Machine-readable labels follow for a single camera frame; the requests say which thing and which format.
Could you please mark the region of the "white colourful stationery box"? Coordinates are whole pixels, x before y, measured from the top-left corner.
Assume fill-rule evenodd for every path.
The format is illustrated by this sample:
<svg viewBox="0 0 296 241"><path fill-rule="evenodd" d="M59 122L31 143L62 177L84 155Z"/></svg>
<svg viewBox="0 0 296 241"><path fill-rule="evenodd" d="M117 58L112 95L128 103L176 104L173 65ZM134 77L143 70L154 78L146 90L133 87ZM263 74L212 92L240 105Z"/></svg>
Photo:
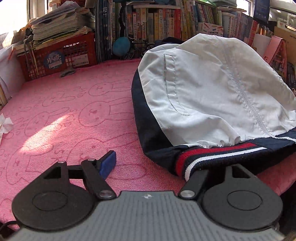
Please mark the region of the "white colourful stationery box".
<svg viewBox="0 0 296 241"><path fill-rule="evenodd" d="M203 33L207 35L216 35L223 37L224 28L220 25L210 24L210 23L198 23L198 33Z"/></svg>

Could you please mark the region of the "white navy zip jacket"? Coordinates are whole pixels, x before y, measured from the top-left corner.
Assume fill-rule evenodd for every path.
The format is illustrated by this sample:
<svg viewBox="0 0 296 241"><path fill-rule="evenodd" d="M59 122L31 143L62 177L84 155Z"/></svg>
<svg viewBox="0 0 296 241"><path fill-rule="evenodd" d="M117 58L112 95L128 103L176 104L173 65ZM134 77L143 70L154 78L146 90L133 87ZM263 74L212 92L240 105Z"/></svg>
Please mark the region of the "white navy zip jacket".
<svg viewBox="0 0 296 241"><path fill-rule="evenodd" d="M295 152L295 96L254 49L197 34L147 51L132 81L143 153L188 180L241 164L260 173Z"/></svg>

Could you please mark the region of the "miniature black bicycle model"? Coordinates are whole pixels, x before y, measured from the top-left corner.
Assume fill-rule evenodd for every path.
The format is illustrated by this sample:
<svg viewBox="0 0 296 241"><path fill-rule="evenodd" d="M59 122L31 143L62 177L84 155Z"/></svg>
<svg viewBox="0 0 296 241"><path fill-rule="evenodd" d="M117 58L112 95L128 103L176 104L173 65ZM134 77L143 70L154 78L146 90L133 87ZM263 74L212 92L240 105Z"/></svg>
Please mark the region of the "miniature black bicycle model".
<svg viewBox="0 0 296 241"><path fill-rule="evenodd" d="M154 43L143 40L138 42L137 40L128 37L130 42L130 48L124 56L124 60L132 60L133 58L142 58L144 54L154 47Z"/></svg>

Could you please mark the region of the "row of upright books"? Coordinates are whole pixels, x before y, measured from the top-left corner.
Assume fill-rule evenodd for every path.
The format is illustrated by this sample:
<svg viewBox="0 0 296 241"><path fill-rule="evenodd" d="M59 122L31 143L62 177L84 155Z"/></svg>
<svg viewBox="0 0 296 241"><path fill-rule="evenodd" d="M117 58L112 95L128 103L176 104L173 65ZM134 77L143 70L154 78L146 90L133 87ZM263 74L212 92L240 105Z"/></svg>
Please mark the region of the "row of upright books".
<svg viewBox="0 0 296 241"><path fill-rule="evenodd" d="M236 1L96 1L96 57L99 62L112 58L114 42L131 37L158 45L182 43L198 34L198 23L224 28L223 37L253 44L258 22Z"/></svg>

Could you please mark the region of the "brown cardboard box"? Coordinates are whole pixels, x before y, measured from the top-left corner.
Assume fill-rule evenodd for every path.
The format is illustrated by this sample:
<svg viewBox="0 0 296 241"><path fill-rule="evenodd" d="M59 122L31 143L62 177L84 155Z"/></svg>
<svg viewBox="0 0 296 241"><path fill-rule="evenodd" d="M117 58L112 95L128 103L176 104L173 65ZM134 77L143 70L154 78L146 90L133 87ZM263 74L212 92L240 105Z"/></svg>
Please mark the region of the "brown cardboard box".
<svg viewBox="0 0 296 241"><path fill-rule="evenodd" d="M286 31L282 28L275 27L274 35L283 38L287 44L287 61L295 65L296 62L296 39L295 33Z"/></svg>

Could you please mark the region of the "blue round ball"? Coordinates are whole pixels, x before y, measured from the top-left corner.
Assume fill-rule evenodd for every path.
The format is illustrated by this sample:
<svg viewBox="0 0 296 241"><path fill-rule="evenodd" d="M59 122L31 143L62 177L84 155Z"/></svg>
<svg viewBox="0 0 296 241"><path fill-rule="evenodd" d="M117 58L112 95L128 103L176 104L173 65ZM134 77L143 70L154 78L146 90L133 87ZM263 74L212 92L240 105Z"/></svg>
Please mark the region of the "blue round ball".
<svg viewBox="0 0 296 241"><path fill-rule="evenodd" d="M112 47L114 55L122 57L130 50L130 40L127 37L118 38Z"/></svg>

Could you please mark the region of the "pink house shaped box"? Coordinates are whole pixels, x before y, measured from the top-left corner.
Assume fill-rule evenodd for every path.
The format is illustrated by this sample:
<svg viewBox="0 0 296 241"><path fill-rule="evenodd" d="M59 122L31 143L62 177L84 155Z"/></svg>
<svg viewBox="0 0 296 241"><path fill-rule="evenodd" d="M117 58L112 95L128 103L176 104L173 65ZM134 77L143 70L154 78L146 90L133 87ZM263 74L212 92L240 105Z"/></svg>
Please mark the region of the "pink house shaped box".
<svg viewBox="0 0 296 241"><path fill-rule="evenodd" d="M283 38L272 36L263 59L283 79L287 80L287 44Z"/></svg>

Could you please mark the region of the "dark blue poster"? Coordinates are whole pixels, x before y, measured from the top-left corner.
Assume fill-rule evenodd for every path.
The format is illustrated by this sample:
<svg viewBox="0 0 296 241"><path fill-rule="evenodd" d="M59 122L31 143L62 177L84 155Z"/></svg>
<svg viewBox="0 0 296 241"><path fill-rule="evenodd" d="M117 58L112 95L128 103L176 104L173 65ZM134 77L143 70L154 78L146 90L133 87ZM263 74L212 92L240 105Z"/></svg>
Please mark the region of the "dark blue poster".
<svg viewBox="0 0 296 241"><path fill-rule="evenodd" d="M267 24L270 12L270 0L255 0L253 7L254 20L260 24Z"/></svg>

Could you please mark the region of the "stack of papers and magazines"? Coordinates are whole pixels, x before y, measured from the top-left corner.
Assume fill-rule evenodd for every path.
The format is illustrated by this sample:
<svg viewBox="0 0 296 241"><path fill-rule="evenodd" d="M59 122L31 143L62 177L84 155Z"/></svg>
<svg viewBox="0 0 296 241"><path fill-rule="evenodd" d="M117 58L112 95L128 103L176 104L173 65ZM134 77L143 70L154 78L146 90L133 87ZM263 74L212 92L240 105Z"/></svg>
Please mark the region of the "stack of papers and magazines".
<svg viewBox="0 0 296 241"><path fill-rule="evenodd" d="M20 40L14 44L16 54L24 54L28 43L32 48L41 49L65 36L88 33L95 27L95 19L89 9L75 1L64 1L62 5L46 15L30 20L17 34Z"/></svg>

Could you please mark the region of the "red plastic crate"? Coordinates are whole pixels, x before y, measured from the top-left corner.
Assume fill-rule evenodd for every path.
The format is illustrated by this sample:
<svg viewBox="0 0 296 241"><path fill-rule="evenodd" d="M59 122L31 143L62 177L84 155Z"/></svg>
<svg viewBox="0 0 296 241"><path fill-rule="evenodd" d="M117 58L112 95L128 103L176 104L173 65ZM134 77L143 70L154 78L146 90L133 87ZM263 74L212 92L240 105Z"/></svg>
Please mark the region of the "red plastic crate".
<svg viewBox="0 0 296 241"><path fill-rule="evenodd" d="M62 72L68 68L97 64L94 33L78 35L42 49L17 56L26 81Z"/></svg>

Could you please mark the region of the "pink rabbit pattern mat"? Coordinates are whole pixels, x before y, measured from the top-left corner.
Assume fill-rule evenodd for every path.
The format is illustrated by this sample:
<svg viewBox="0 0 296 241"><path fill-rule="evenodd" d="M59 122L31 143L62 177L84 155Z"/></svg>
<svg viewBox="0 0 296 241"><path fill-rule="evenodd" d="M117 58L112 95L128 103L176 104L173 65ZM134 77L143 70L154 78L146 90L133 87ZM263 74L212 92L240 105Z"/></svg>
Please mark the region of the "pink rabbit pattern mat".
<svg viewBox="0 0 296 241"><path fill-rule="evenodd" d="M109 150L117 163L107 182L116 193L181 189L181 178L142 152L130 93L138 63L109 61L27 82L2 109L14 128L1 141L1 223L14 219L16 194L51 165L77 165Z"/></svg>

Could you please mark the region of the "crumpled white tissue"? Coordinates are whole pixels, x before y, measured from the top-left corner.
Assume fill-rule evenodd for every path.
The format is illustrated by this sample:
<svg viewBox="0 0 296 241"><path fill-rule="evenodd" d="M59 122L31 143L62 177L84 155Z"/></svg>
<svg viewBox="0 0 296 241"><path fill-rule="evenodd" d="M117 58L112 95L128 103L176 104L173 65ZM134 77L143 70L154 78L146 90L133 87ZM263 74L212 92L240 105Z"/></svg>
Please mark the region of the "crumpled white tissue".
<svg viewBox="0 0 296 241"><path fill-rule="evenodd" d="M0 143L4 134L9 133L13 129L13 122L11 118L6 118L2 113L0 115Z"/></svg>

